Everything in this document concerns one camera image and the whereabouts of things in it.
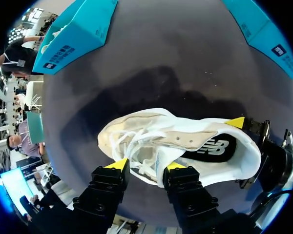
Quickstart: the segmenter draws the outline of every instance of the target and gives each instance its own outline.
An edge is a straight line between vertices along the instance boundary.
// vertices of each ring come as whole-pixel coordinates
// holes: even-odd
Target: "white sneaker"
[[[133,175],[159,187],[164,187],[164,169],[174,161],[193,166],[200,173],[203,186],[250,178],[259,169],[260,151],[247,134],[225,124],[226,121],[179,118],[162,108],[147,109],[111,121],[99,133],[98,143],[108,157],[115,161],[128,158]],[[210,148],[214,137],[221,134],[236,139],[235,151],[228,161],[180,158],[186,152],[202,153],[204,147]]]

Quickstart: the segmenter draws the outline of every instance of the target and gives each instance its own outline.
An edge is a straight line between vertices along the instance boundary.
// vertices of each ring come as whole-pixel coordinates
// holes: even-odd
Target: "shoe tongue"
[[[163,188],[164,169],[174,160],[178,159],[181,155],[183,155],[185,153],[185,150],[167,146],[158,146],[157,150],[158,154],[156,156],[155,162],[155,173],[158,186]]]

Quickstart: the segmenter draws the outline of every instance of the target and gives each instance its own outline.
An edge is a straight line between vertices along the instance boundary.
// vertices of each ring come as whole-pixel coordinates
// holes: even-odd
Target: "black cable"
[[[275,193],[275,194],[272,194],[268,197],[268,200],[266,202],[262,202],[260,203],[256,208],[255,210],[253,210],[249,217],[250,218],[254,218],[257,220],[261,215],[262,215],[262,210],[270,203],[272,202],[273,200],[279,198],[281,195],[283,194],[290,194],[292,192],[292,190],[284,190],[284,191],[280,191],[278,193]]]

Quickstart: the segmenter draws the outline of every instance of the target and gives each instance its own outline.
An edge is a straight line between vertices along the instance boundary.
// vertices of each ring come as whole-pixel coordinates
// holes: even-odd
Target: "person in black shirt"
[[[23,37],[13,41],[0,55],[0,67],[3,72],[12,72],[15,76],[42,75],[33,72],[37,51],[22,45],[29,41],[42,41],[43,37]]]

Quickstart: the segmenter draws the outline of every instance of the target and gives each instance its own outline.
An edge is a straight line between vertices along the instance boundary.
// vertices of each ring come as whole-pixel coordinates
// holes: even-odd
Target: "gray shirt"
[[[39,144],[32,144],[28,133],[27,120],[19,124],[19,134],[21,136],[21,148],[24,153],[30,157],[41,157],[39,153]]]

